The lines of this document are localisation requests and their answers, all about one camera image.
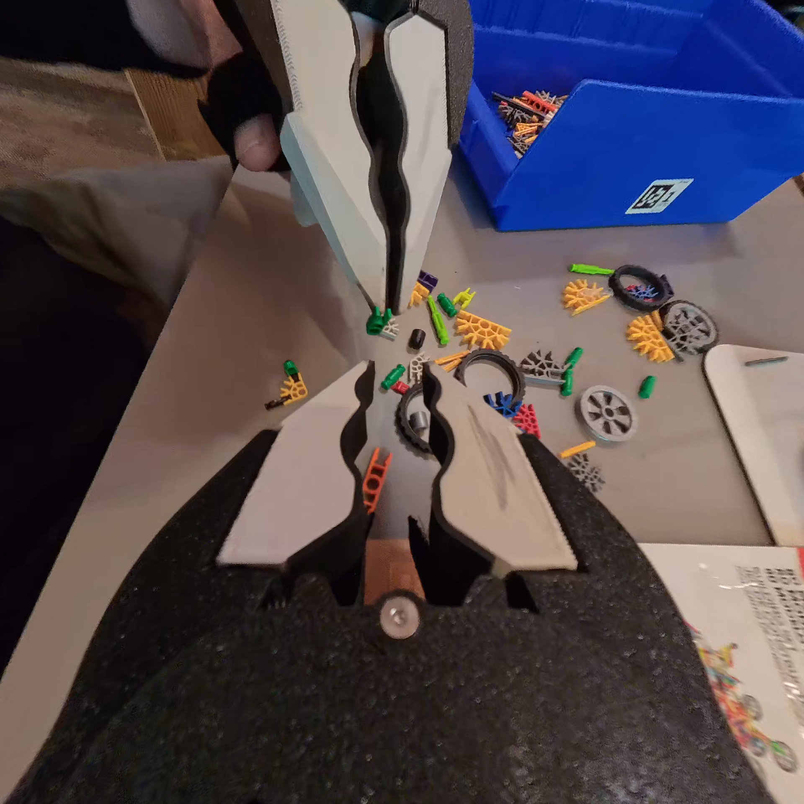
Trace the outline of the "white flat board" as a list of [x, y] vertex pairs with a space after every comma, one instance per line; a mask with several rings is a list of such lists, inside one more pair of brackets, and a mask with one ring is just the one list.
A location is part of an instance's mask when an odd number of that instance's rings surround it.
[[[789, 359], [744, 366], [772, 356]], [[771, 539], [802, 548], [803, 354], [720, 344], [703, 371]]]

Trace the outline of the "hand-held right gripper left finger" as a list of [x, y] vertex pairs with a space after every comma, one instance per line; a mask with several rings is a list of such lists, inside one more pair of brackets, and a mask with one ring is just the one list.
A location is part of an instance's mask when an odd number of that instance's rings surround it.
[[216, 557], [276, 572], [282, 588], [323, 577], [341, 606], [358, 603], [371, 524], [357, 458], [376, 384], [361, 361], [284, 419]]

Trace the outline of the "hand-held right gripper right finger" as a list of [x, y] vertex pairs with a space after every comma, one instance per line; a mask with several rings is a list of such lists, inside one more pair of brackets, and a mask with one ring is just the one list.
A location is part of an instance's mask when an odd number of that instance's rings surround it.
[[428, 363], [423, 397], [438, 462], [428, 531], [412, 523], [411, 553], [428, 603], [459, 606], [477, 578], [578, 570], [578, 558], [531, 464], [540, 446]]

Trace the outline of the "orange connector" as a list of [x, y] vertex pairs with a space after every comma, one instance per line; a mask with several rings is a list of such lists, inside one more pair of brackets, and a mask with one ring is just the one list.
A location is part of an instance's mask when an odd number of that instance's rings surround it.
[[362, 485], [363, 504], [368, 515], [376, 513], [392, 459], [393, 453], [383, 447], [376, 447], [371, 455]]

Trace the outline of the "person's grey trousers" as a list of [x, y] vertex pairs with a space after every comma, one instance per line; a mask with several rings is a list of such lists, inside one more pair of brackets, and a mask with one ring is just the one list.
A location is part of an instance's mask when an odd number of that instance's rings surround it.
[[81, 169], [2, 188], [2, 217], [170, 309], [234, 171], [227, 157]]

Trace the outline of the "black rubber tyre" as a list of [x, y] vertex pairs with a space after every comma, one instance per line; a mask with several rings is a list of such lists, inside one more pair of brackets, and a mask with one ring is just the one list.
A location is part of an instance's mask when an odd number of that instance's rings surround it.
[[428, 440], [421, 437], [410, 424], [410, 413], [408, 410], [411, 403], [418, 397], [422, 397], [423, 394], [424, 385], [422, 382], [409, 387], [407, 392], [405, 392], [405, 394], [403, 394], [399, 399], [397, 410], [395, 412], [395, 421], [399, 434], [407, 445], [417, 451], [419, 454], [427, 456], [433, 455], [433, 451], [428, 444]]
[[490, 363], [498, 367], [508, 377], [511, 384], [511, 393], [523, 401], [526, 391], [525, 380], [515, 362], [498, 350], [477, 349], [471, 351], [462, 360], [461, 365], [454, 370], [454, 377], [466, 385], [468, 369], [476, 363]]
[[[674, 297], [674, 291], [665, 275], [659, 275], [640, 265], [622, 265], [614, 272], [613, 275], [608, 277], [608, 286], [613, 296], [622, 305], [638, 313], [649, 314], [654, 310], [659, 310]], [[659, 296], [655, 299], [655, 303], [640, 302], [628, 296], [625, 287], [633, 284], [650, 285], [658, 288]]]

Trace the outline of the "person's left forearm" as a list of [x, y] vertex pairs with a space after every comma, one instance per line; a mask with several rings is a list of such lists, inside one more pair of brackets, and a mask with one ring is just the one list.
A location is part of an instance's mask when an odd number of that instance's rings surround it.
[[211, 67], [203, 26], [172, 1], [2, 1], [1, 55], [178, 78]]

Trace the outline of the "heap of mixed toy pieces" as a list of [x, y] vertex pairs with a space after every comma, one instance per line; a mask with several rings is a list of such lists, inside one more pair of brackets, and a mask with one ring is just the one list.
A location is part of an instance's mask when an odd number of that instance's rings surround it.
[[506, 130], [506, 139], [517, 158], [523, 158], [557, 115], [568, 95], [546, 90], [524, 91], [519, 95], [493, 92], [491, 100]]

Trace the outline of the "grey wheel hub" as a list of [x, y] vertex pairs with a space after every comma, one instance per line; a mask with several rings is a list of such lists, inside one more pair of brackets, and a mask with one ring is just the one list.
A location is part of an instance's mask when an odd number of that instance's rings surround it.
[[584, 390], [576, 401], [576, 412], [596, 441], [622, 444], [631, 440], [638, 429], [638, 414], [633, 402], [606, 385], [594, 385]]

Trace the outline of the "printed toy packaging bag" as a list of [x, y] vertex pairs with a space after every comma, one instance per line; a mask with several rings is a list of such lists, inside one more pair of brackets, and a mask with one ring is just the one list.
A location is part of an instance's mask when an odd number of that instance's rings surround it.
[[641, 544], [773, 802], [802, 802], [802, 548]]

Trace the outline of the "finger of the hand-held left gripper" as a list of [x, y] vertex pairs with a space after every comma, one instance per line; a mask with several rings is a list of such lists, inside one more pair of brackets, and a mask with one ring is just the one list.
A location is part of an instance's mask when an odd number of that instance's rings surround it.
[[389, 25], [385, 45], [404, 123], [398, 165], [405, 208], [392, 307], [406, 309], [424, 263], [452, 160], [446, 33], [425, 17], [407, 14]]
[[371, 191], [372, 152], [356, 114], [360, 42], [337, 1], [272, 2], [292, 110], [280, 141], [341, 267], [371, 307], [387, 307], [387, 228]]

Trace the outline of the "dark grey fan connector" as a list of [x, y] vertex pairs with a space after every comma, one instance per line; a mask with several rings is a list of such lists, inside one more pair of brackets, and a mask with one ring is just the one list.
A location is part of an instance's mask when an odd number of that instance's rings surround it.
[[556, 361], [550, 351], [532, 351], [520, 362], [518, 369], [528, 384], [559, 387], [564, 383], [566, 364]]

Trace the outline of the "blue plastic bin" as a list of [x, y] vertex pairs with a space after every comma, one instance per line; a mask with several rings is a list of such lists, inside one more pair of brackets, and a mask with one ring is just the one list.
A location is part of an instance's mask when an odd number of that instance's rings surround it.
[[[459, 146], [501, 232], [723, 223], [802, 173], [802, 30], [767, 2], [470, 2]], [[493, 92], [568, 95], [521, 159]]]

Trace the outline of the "dark grey snowflake connector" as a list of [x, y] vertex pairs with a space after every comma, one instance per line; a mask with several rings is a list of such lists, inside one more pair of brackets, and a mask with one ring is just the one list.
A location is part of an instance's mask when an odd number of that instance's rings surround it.
[[606, 480], [601, 469], [590, 460], [586, 451], [568, 457], [564, 460], [564, 464], [587, 490], [594, 495], [600, 493]]

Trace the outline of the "person's black top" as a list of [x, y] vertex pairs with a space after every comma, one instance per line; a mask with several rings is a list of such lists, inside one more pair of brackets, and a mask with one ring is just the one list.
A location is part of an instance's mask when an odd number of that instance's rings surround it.
[[2, 671], [146, 366], [140, 300], [2, 219]]

